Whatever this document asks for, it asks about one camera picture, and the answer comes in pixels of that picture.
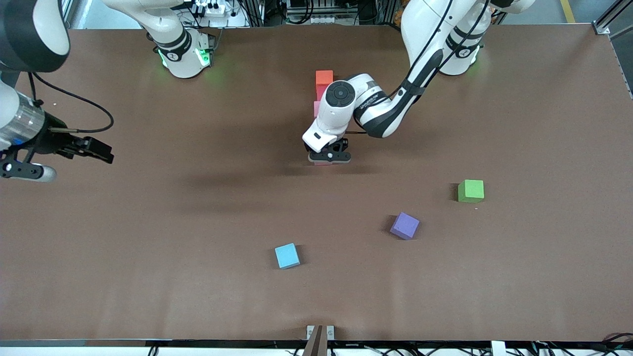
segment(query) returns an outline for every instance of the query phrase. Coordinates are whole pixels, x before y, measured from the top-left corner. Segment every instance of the table surface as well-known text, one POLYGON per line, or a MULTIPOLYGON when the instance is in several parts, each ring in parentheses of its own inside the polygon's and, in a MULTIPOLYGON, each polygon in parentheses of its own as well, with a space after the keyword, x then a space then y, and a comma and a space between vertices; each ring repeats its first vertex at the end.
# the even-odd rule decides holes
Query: table surface
MULTIPOLYGON (((314 71, 408 69, 388 27, 227 30, 172 77, 143 32, 71 32, 52 83, 112 111, 113 165, 3 181, 0 338, 601 340, 633 329, 633 102, 590 25, 493 26, 387 139, 314 167, 314 71), (463 179, 486 200, 454 201, 463 179), (388 233, 394 215, 416 238, 388 233), (280 270, 273 249, 298 245, 280 270)), ((19 84, 29 92, 24 78, 19 84)), ((71 126, 102 113, 38 87, 71 126)))

